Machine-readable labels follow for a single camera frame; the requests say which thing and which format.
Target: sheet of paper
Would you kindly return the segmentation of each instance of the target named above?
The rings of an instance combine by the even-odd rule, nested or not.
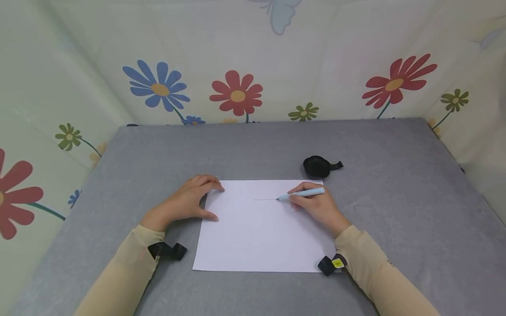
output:
[[[205,206],[220,221],[202,221],[193,269],[320,272],[320,260],[335,254],[332,236],[289,202],[255,200],[276,199],[303,181],[221,181],[225,192],[210,192]]]

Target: forearm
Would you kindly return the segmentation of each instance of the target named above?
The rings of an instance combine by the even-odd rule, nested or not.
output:
[[[437,316],[423,294],[393,267],[366,232],[350,226],[335,239],[338,253],[358,286],[376,305],[381,316]]]
[[[165,233],[137,226],[95,281],[74,316],[133,315],[158,262],[148,246]]]

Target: gray tabletop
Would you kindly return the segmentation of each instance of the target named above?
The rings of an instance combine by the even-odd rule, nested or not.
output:
[[[90,175],[13,315],[72,315],[143,214],[187,178],[305,178],[325,185],[442,315],[504,315],[506,230],[421,119],[122,127]],[[374,315],[349,274],[193,271],[200,220],[170,227],[138,315]]]

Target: patterned backdrop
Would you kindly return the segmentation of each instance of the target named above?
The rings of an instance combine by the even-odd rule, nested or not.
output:
[[[506,36],[470,41],[504,14],[503,0],[2,2],[0,315],[125,125],[423,117],[505,220]]]

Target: flower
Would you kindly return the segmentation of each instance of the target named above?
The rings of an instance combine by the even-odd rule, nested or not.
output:
[[[184,83],[176,83],[181,79],[181,73],[173,70],[167,77],[168,65],[164,62],[159,62],[156,65],[156,72],[158,74],[158,81],[156,81],[153,73],[149,69],[149,66],[142,60],[137,61],[139,69],[141,69],[141,75],[137,70],[124,66],[123,72],[135,81],[130,81],[132,87],[130,91],[137,97],[150,96],[144,102],[148,107],[155,108],[163,102],[163,107],[166,111],[172,112],[175,107],[183,109],[183,105],[179,101],[190,102],[190,98],[184,95],[176,94],[176,92],[186,89]]]
[[[103,142],[97,146],[98,153],[92,152],[90,154],[90,160],[93,161],[92,166],[93,169],[97,166],[98,162],[100,161],[106,150],[107,150],[107,143]]]
[[[237,119],[236,118],[226,118],[223,120],[223,123],[225,123],[225,124],[237,123]]]
[[[431,54],[425,54],[416,62],[416,56],[411,56],[404,63],[402,63],[402,58],[400,58],[390,66],[390,79],[383,77],[369,79],[365,86],[379,89],[364,93],[363,99],[372,98],[365,105],[371,105],[376,102],[374,108],[379,109],[388,98],[390,98],[390,103],[392,104],[401,102],[403,96],[400,89],[420,90],[423,88],[427,82],[425,80],[414,79],[433,72],[438,67],[436,64],[431,64],[419,70],[430,56]]]
[[[72,149],[72,144],[79,146],[81,145],[80,140],[82,139],[82,136],[79,135],[81,133],[80,130],[74,131],[74,127],[70,125],[70,123],[67,123],[67,126],[60,125],[60,129],[62,130],[63,134],[56,134],[55,138],[58,140],[62,140],[58,146],[61,149],[65,149],[67,151],[70,151]]]
[[[220,110],[230,111],[233,109],[234,115],[241,116],[244,112],[253,114],[255,111],[254,107],[262,105],[262,101],[258,100],[258,98],[262,96],[259,92],[264,88],[258,83],[251,87],[249,86],[253,82],[252,74],[247,74],[242,78],[242,82],[240,82],[237,71],[230,70],[225,74],[225,79],[228,86],[221,81],[213,81],[213,89],[220,93],[220,95],[209,97],[211,101],[226,100],[220,105]]]
[[[445,93],[441,96],[442,103],[449,103],[446,106],[446,110],[450,112],[460,111],[460,107],[466,105],[469,100],[466,98],[469,96],[469,92],[464,92],[460,95],[460,89],[455,89],[455,94]]]
[[[77,199],[81,195],[81,191],[75,190],[74,195],[71,195],[68,200],[68,204],[70,204],[70,208],[74,207],[74,204],[77,202]]]
[[[185,120],[181,120],[181,122],[185,125],[197,125],[197,124],[205,124],[200,117],[195,116],[187,116]]]
[[[304,122],[306,119],[308,121],[316,118],[314,113],[318,112],[320,108],[313,108],[313,104],[309,102],[304,109],[300,105],[297,105],[297,111],[288,113],[288,116],[291,117],[292,121],[299,120],[300,122]]]
[[[435,118],[431,118],[427,124],[429,125],[429,127],[432,129],[432,131],[434,132],[434,134],[437,136],[437,138],[440,138],[441,135],[440,135],[440,132],[441,132],[441,128],[440,127],[436,127],[433,129],[433,127],[436,125],[436,119]]]
[[[28,178],[33,167],[26,161],[18,161],[4,177],[1,177],[4,157],[5,151],[0,148],[0,234],[9,240],[14,238],[17,233],[13,221],[19,225],[29,225],[35,218],[32,212],[12,204],[35,203],[42,198],[44,192],[39,187],[7,192]]]

